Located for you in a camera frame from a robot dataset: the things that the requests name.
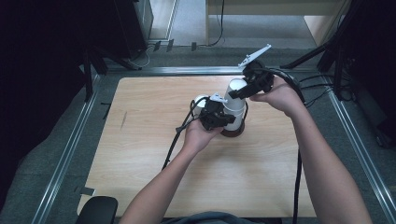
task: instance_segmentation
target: forearm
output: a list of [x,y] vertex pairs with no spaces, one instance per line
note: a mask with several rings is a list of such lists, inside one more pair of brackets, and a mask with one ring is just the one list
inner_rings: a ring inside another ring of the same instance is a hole
[[323,223],[370,223],[360,191],[306,109],[291,117],[303,160],[306,183]]
[[120,223],[160,223],[194,153],[181,150],[129,204]]

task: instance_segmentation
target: wooden table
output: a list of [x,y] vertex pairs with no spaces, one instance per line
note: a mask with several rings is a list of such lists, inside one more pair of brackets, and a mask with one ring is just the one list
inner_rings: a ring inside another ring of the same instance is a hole
[[[224,95],[235,77],[127,77],[120,81],[86,183],[119,201],[117,216],[163,166],[175,128],[199,94]],[[297,143],[290,119],[247,100],[245,131],[216,136],[191,163],[166,217],[224,211],[239,217],[291,217]],[[178,139],[172,158],[182,146]],[[78,212],[90,196],[82,195]],[[304,175],[299,216],[314,217]]]

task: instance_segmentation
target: person's hand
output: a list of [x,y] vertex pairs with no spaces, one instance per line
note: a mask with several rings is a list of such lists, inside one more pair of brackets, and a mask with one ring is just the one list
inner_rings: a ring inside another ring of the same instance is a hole
[[223,128],[220,127],[207,131],[201,121],[197,119],[187,127],[183,148],[192,149],[198,153],[209,144],[213,137],[221,133],[222,130]]
[[265,102],[273,108],[283,111],[290,117],[292,112],[305,108],[297,92],[281,77],[274,77],[274,87],[267,93],[258,93],[249,97],[251,101]]

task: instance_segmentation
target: person's left hand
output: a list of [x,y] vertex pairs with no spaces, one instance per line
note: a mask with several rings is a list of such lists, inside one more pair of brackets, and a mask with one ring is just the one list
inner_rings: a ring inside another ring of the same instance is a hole
[[191,148],[194,152],[198,153],[203,150],[207,144],[209,144],[213,137],[218,133],[221,133],[222,130],[223,128],[219,127],[211,131],[207,131],[201,121],[197,119],[191,122],[187,127],[183,148]]

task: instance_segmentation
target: black chair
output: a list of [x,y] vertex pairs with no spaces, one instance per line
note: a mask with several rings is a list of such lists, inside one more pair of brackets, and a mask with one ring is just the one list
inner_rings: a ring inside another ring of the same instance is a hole
[[92,197],[82,207],[76,224],[112,224],[118,205],[115,198]]

